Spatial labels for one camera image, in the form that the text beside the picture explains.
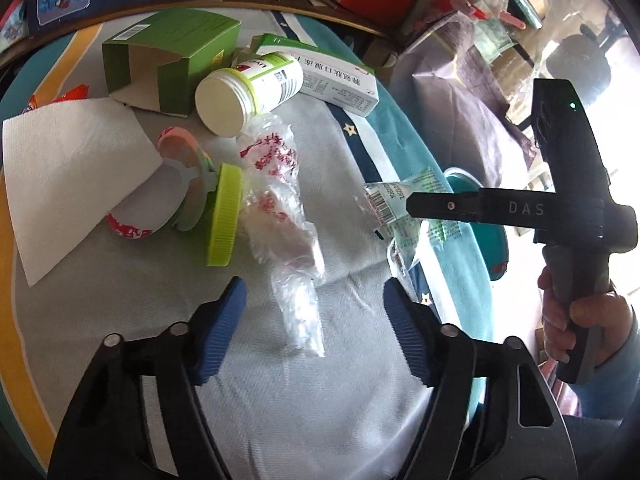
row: human hand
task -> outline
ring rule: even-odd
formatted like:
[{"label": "human hand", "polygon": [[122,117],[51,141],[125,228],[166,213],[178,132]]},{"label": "human hand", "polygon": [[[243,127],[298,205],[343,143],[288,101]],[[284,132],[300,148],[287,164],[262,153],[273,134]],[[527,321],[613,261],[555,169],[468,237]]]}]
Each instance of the human hand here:
[{"label": "human hand", "polygon": [[569,316],[575,324],[585,328],[604,328],[602,344],[596,354],[595,365],[599,366],[622,348],[634,323],[634,314],[626,299],[615,290],[607,294],[590,296],[574,301],[569,307],[569,316],[553,292],[551,273],[545,267],[538,278],[542,290],[542,323],[545,330],[545,351],[552,359],[569,362],[566,351],[575,346],[575,333],[568,329]]}]

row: cardboard box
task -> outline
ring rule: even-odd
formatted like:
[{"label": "cardboard box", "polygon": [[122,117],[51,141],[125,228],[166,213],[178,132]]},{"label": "cardboard box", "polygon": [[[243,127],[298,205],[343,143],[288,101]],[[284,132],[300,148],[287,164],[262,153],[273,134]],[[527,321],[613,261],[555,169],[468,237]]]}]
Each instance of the cardboard box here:
[{"label": "cardboard box", "polygon": [[389,40],[374,38],[362,56],[362,60],[367,66],[375,69],[378,81],[388,88],[398,62],[398,48]]},{"label": "cardboard box", "polygon": [[255,36],[253,54],[286,52],[302,65],[303,94],[366,117],[378,104],[378,85],[373,70],[332,56],[322,49],[273,34]]},{"label": "cardboard box", "polygon": [[109,95],[124,104],[187,117],[198,83],[229,66],[240,22],[206,10],[169,9],[102,44]]}]

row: star pattern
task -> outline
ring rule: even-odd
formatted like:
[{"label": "star pattern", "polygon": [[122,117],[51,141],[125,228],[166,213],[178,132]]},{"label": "star pattern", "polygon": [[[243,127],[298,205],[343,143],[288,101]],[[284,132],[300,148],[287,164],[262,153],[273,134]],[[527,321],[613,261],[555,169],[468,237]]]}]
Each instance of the star pattern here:
[{"label": "star pattern", "polygon": [[352,135],[358,134],[358,131],[356,130],[356,127],[353,124],[345,124],[343,130],[347,132],[350,137]]}]

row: napkin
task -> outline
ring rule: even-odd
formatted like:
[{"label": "napkin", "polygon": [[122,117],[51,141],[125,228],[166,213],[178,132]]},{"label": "napkin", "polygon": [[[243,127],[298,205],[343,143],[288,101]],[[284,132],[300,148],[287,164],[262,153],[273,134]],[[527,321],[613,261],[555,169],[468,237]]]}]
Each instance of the napkin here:
[{"label": "napkin", "polygon": [[162,164],[133,111],[111,98],[50,104],[5,120],[2,154],[30,286]]}]

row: screw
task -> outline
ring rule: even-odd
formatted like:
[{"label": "screw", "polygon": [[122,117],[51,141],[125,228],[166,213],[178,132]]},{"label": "screw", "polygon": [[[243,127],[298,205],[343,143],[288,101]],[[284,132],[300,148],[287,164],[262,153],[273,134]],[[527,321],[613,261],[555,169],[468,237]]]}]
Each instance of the screw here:
[{"label": "screw", "polygon": [[445,335],[447,337],[458,337],[458,333],[460,331],[458,330],[457,326],[446,324],[440,328],[440,332],[442,333],[442,335]]},{"label": "screw", "polygon": [[522,341],[520,341],[517,337],[511,336],[507,338],[507,345],[509,345],[514,350],[520,350],[522,348]]},{"label": "screw", "polygon": [[122,341],[122,336],[120,334],[109,334],[102,340],[102,344],[111,348],[119,344],[120,341]]},{"label": "screw", "polygon": [[174,323],[169,327],[171,335],[185,335],[189,331],[189,325],[184,322]]}]

